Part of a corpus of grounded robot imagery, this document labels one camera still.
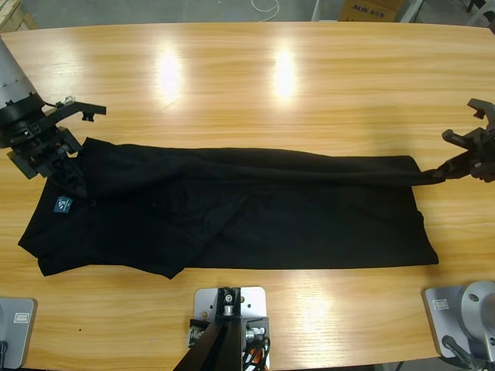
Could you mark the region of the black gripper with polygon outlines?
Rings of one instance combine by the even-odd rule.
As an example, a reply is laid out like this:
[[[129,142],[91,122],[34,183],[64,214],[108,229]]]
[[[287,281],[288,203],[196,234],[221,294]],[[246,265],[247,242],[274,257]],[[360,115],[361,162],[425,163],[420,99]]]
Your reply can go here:
[[[58,124],[84,112],[84,104],[72,99],[52,104],[38,94],[20,100],[9,99],[1,108],[1,147],[8,148],[8,157],[27,178],[37,175],[52,179],[72,195],[86,196],[84,174],[71,155],[82,149],[67,128]]]
[[[494,180],[494,127],[477,128],[465,135],[449,129],[442,133],[442,138],[465,151],[440,165],[435,171],[437,176]]]

